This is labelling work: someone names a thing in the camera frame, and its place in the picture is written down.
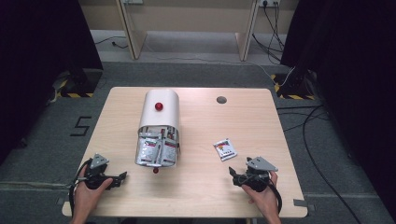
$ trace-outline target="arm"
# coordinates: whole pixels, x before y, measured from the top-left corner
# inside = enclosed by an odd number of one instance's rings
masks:
[[[82,168],[80,177],[85,174],[87,165]],[[96,208],[100,197],[105,189],[113,182],[112,178],[105,180],[98,189],[89,189],[84,181],[78,183],[75,192],[75,209],[71,224],[83,224],[87,220],[90,213]]]
[[[270,174],[271,180],[276,187],[277,174],[273,171]],[[242,189],[250,196],[248,202],[256,204],[269,224],[281,223],[279,214],[277,213],[276,196],[270,188],[266,188],[262,192],[257,192],[247,185],[242,185]]]

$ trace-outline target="wall socket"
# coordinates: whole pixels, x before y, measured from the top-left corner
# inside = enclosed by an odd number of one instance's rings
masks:
[[[264,7],[264,1],[267,1],[267,7],[276,7],[276,3],[280,5],[280,0],[260,0],[259,7]]]

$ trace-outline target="small card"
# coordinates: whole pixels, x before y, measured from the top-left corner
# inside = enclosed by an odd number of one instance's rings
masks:
[[[226,161],[232,157],[235,157],[238,153],[235,148],[233,148],[233,144],[231,144],[230,139],[226,138],[213,144],[216,151],[219,153],[220,159],[222,161]]]

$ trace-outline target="red button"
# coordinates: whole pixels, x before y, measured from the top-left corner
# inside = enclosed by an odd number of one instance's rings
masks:
[[[161,103],[155,104],[155,109],[158,110],[158,111],[163,110],[163,104],[161,104]]]

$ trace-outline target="handheld controller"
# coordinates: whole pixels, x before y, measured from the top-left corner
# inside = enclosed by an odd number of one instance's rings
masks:
[[[277,168],[266,161],[263,157],[256,157],[251,159],[247,157],[247,170],[243,175],[239,175],[236,171],[229,167],[230,175],[233,177],[233,184],[238,187],[247,185],[257,192],[262,192],[269,187],[277,198],[277,210],[282,209],[282,198],[277,191],[274,183],[271,181],[269,171],[277,171]]]
[[[125,179],[127,173],[124,172],[119,176],[105,175],[105,169],[107,168],[108,162],[108,159],[99,154],[95,154],[93,159],[88,160],[84,180],[89,189],[99,188],[108,178],[112,178],[113,182],[106,189],[118,188],[121,185],[121,182]]]

